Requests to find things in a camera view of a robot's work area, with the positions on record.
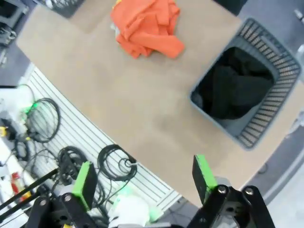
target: pile of clothes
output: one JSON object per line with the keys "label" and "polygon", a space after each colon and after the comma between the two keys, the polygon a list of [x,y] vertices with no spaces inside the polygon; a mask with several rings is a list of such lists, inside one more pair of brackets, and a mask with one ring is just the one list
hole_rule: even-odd
{"label": "pile of clothes", "polygon": [[258,105],[273,84],[271,72],[262,63],[232,47],[205,75],[192,100],[213,118],[233,120]]}
{"label": "pile of clothes", "polygon": [[111,12],[116,40],[134,58],[157,50],[176,58],[184,44],[174,36],[180,9],[174,0],[122,0]]}

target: dark garment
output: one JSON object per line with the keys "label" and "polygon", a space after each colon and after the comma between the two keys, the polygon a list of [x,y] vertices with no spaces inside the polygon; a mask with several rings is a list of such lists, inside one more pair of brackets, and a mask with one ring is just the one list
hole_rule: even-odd
{"label": "dark garment", "polygon": [[203,111],[218,119],[238,119],[259,104],[273,85],[269,70],[255,58],[233,47],[205,75],[195,94]]}
{"label": "dark garment", "polygon": [[229,10],[234,15],[238,15],[247,2],[247,0],[214,0],[218,4],[220,4],[222,7]]}

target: gray bin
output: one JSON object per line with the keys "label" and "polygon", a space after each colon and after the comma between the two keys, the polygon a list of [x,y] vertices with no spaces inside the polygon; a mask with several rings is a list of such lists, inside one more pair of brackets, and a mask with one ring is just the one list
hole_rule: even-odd
{"label": "gray bin", "polygon": [[292,92],[300,76],[301,66],[290,52],[254,19],[246,20],[223,52],[231,47],[238,47],[255,57],[272,73],[274,85],[268,91],[263,101],[239,119],[219,120],[212,118],[198,107],[192,99],[194,91],[204,76],[194,86],[190,99],[204,116],[208,117],[246,149],[252,149],[270,127],[270,124],[284,105],[285,100]]}

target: yellow object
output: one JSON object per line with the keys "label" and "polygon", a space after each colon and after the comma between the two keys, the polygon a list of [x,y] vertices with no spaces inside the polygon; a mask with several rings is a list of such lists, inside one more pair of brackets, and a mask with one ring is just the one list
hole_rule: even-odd
{"label": "yellow object", "polygon": [[7,135],[6,129],[7,127],[0,127],[0,137],[5,137]]}

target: black tube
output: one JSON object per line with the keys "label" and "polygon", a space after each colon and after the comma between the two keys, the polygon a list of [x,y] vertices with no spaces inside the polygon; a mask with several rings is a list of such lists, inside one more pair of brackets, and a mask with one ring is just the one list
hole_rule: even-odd
{"label": "black tube", "polygon": [[55,175],[58,172],[58,169],[54,169],[53,171],[49,172],[48,174],[44,175],[43,177],[39,178],[37,181],[35,181],[34,183],[32,183],[31,185],[29,185],[27,188],[25,188],[24,190],[22,190],[21,192],[19,192],[18,194],[16,194],[15,196],[13,196],[12,198],[10,198],[9,200],[7,200],[5,203],[0,205],[0,210],[2,210],[3,208],[5,208],[6,206],[8,206],[9,204],[11,204],[12,202],[14,202],[16,199],[19,199],[21,196],[23,196],[25,193],[27,193],[28,191],[31,191],[32,189],[34,189],[35,187],[37,187],[38,185],[42,184],[43,182],[45,182],[47,179],[50,179],[53,175]]}
{"label": "black tube", "polygon": [[0,223],[3,222],[4,219],[6,219],[8,216],[14,214],[17,210],[23,208],[24,206],[26,206],[28,203],[30,203],[32,200],[36,199],[39,196],[40,196],[40,192],[36,192],[34,195],[32,195],[32,196],[28,197],[27,199],[23,200],[22,202],[20,202],[19,204],[17,204],[13,208],[5,211],[2,215],[0,215]]}

